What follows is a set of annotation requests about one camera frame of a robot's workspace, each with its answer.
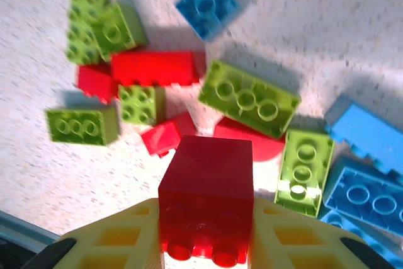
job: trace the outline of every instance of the white speckled surface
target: white speckled surface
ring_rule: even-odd
[[[153,48],[204,47],[175,0],[125,1],[135,3]],[[208,61],[225,58],[298,92],[294,124],[320,124],[314,118],[346,91],[403,129],[403,0],[239,1],[243,14],[206,44]],[[43,110],[63,105],[70,95],[62,91],[74,89],[76,68],[64,55],[68,6],[0,0],[0,208],[59,234],[155,197],[172,157],[148,156],[128,124],[107,148],[49,141]],[[197,102],[199,88],[169,89],[168,113],[187,108],[208,134],[220,115]],[[256,190],[275,190],[277,163],[256,165]],[[196,266],[213,268],[208,260],[167,260],[167,268]]]

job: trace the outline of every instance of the toy block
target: toy block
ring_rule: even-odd
[[[241,10],[236,0],[179,0],[175,4],[202,40],[210,40]]]
[[[98,50],[109,62],[111,54],[147,44],[147,37],[136,11],[126,4],[111,4],[91,24]]]
[[[252,144],[184,136],[158,188],[162,246],[175,260],[246,262],[253,215]]]
[[[67,34],[69,47],[66,55],[78,65],[97,64],[99,52],[91,29],[110,0],[71,0],[70,28]]]
[[[122,119],[127,123],[155,125],[165,119],[165,89],[119,86]]]
[[[333,149],[327,134],[288,130],[275,203],[317,217]]]
[[[253,161],[268,161],[279,155],[285,145],[285,138],[273,139],[235,120],[224,117],[214,128],[215,138],[252,141]]]
[[[53,142],[106,146],[118,138],[115,107],[46,110]]]
[[[340,157],[323,194],[327,208],[403,236],[403,186],[371,166]]]
[[[358,157],[370,157],[384,174],[403,175],[403,132],[341,95],[325,114],[326,130],[336,141],[347,141]]]
[[[402,248],[374,227],[324,207],[321,208],[318,219],[356,234],[394,268],[403,269]]]
[[[111,62],[113,77],[124,86],[189,86],[199,82],[193,52],[136,50],[114,54]]]
[[[106,63],[79,66],[77,87],[87,97],[96,96],[104,104],[118,95],[118,84],[112,78],[110,65]]]
[[[158,212],[158,199],[152,198],[68,232],[53,244],[67,247],[51,251],[53,245],[48,246],[30,262],[41,265],[28,263],[27,269],[163,269]],[[48,259],[55,255],[50,266]]]
[[[262,134],[280,139],[301,102],[298,96],[215,60],[199,101]]]
[[[393,269],[356,234],[255,198],[250,269]]]
[[[188,112],[181,113],[141,135],[149,154],[165,156],[171,149],[176,149],[184,135],[196,135],[197,129]]]

